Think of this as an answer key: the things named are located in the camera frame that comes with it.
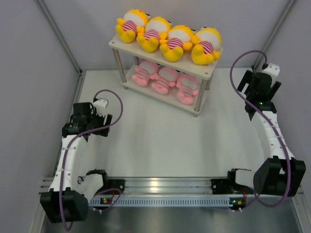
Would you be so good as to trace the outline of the yellow plush toy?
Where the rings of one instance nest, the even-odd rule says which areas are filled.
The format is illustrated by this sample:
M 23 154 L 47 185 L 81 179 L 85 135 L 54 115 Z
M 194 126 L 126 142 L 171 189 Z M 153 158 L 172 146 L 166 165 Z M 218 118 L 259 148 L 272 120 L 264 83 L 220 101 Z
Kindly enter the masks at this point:
M 160 40 L 165 40 L 172 23 L 163 17 L 152 18 L 145 26 L 145 32 L 138 33 L 137 42 L 148 53 L 154 52 Z
M 222 37 L 213 27 L 202 27 L 191 39 L 191 59 L 197 65 L 213 63 L 221 57 Z
M 117 18 L 115 27 L 117 36 L 124 43 L 134 41 L 138 33 L 143 33 L 150 15 L 141 9 L 131 9 L 122 18 Z
M 166 39 L 160 39 L 159 49 L 164 58 L 169 62 L 177 62 L 184 51 L 191 50 L 193 44 L 191 39 L 196 30 L 187 25 L 176 25 L 168 31 Z

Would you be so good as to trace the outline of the pink plush toy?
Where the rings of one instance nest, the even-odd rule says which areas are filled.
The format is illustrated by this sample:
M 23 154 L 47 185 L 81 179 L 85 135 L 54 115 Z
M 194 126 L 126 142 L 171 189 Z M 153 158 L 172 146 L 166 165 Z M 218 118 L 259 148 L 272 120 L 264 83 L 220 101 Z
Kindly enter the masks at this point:
M 158 72 L 159 64 L 144 60 L 139 65 L 135 66 L 135 73 L 132 75 L 132 80 L 142 87 L 148 85 L 150 77 Z
M 197 79 L 189 74 L 181 74 L 176 83 L 178 88 L 176 97 L 184 105 L 194 103 L 194 97 L 199 93 L 199 85 Z
M 155 80 L 155 82 L 151 84 L 151 87 L 157 93 L 166 95 L 169 89 L 176 85 L 178 76 L 179 71 L 170 67 L 163 67 L 150 77 L 151 80 Z

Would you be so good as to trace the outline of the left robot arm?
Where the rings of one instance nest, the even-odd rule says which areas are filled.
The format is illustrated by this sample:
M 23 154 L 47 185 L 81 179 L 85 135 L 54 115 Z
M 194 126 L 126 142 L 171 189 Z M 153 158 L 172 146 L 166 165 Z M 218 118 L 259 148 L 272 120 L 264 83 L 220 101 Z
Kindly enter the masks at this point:
M 62 128 L 62 150 L 55 177 L 40 203 L 52 223 L 84 221 L 88 204 L 96 193 L 110 188 L 105 170 L 96 168 L 95 157 L 86 152 L 89 130 L 102 128 L 93 135 L 107 137 L 112 115 L 107 114 L 107 100 L 73 105 L 73 114 Z

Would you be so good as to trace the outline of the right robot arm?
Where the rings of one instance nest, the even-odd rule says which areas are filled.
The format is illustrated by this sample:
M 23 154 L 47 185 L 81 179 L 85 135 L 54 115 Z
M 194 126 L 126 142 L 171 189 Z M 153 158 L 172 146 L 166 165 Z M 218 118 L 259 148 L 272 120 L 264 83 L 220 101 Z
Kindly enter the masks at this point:
M 266 71 L 246 71 L 237 91 L 246 95 L 245 111 L 255 127 L 264 155 L 257 170 L 232 169 L 227 188 L 237 193 L 247 186 L 257 194 L 293 197 L 306 171 L 304 161 L 297 160 L 288 149 L 277 122 L 272 97 L 281 86 Z

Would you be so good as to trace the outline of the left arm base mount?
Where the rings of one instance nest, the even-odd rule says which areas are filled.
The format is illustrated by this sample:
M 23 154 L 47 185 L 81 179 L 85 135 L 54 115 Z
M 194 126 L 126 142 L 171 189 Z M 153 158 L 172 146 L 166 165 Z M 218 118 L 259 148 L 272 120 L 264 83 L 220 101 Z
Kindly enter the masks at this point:
M 125 189 L 125 179 L 108 179 L 104 181 L 103 186 L 96 192 L 96 194 L 111 188 L 117 188 L 123 193 Z

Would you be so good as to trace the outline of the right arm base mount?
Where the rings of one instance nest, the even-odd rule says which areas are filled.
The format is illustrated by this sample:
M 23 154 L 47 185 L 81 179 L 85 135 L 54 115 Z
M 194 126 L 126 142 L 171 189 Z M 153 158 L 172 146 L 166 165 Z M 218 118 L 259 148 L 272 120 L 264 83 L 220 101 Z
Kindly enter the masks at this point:
M 243 193 L 242 186 L 228 179 L 211 179 L 211 190 L 214 195 Z

